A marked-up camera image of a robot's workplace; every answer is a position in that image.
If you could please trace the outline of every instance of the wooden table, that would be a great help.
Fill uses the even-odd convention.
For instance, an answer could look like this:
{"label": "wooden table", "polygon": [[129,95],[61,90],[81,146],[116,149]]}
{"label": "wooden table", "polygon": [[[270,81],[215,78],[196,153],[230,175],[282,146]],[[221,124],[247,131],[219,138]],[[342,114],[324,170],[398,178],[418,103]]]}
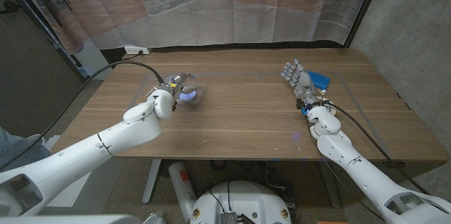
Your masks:
{"label": "wooden table", "polygon": [[[280,76],[297,58],[307,70],[330,78],[326,97],[348,111],[396,161],[445,161],[443,146],[354,49],[279,49],[152,52],[139,62],[162,76],[181,71],[204,88],[197,107],[179,105],[159,137],[119,154],[177,159],[320,159],[296,109],[292,88]],[[102,131],[131,103],[145,100],[156,80],[145,68],[117,66],[57,141],[53,152]],[[346,116],[337,113],[354,147],[372,161],[383,156]]]}

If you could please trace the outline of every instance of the door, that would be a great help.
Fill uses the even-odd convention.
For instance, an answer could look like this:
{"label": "door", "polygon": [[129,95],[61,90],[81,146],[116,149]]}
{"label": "door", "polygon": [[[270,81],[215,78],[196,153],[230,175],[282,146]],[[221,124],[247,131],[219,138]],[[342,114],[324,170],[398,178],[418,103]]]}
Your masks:
{"label": "door", "polygon": [[0,15],[0,84],[0,126],[28,137],[55,119],[82,80],[19,9]]}

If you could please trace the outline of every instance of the white cylinder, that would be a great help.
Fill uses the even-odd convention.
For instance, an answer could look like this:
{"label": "white cylinder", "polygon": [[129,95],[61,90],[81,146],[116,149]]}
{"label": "white cylinder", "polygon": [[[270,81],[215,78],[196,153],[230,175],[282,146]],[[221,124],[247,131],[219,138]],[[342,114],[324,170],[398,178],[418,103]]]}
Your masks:
{"label": "white cylinder", "polygon": [[169,175],[183,213],[183,219],[185,223],[189,223],[194,203],[196,203],[196,194],[192,188],[190,176],[182,162],[172,164],[169,167]]}

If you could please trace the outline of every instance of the blue sponge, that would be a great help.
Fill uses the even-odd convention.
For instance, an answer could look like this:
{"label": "blue sponge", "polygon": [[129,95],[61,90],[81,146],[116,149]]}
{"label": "blue sponge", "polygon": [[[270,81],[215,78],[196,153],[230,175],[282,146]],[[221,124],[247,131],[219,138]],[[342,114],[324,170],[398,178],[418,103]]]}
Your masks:
{"label": "blue sponge", "polygon": [[318,87],[321,90],[325,90],[327,88],[327,86],[329,85],[330,82],[330,78],[320,75],[319,73],[314,73],[311,71],[306,71],[309,76],[311,81],[313,82],[313,85],[315,87]]}

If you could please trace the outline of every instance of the table leg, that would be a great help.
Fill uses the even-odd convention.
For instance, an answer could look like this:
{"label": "table leg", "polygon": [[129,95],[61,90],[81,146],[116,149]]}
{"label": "table leg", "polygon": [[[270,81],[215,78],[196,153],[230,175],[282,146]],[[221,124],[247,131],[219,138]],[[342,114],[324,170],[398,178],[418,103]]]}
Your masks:
{"label": "table leg", "polygon": [[330,205],[337,209],[341,207],[340,197],[338,196],[337,185],[335,183],[335,177],[329,170],[327,163],[324,161],[318,162],[321,176],[323,177],[324,186],[326,187],[327,194],[329,196]]}
{"label": "table leg", "polygon": [[156,181],[158,180],[158,173],[160,170],[161,159],[152,160],[150,165],[149,176],[147,177],[146,187],[144,188],[144,194],[142,195],[142,203],[150,203],[152,194],[155,190]]}

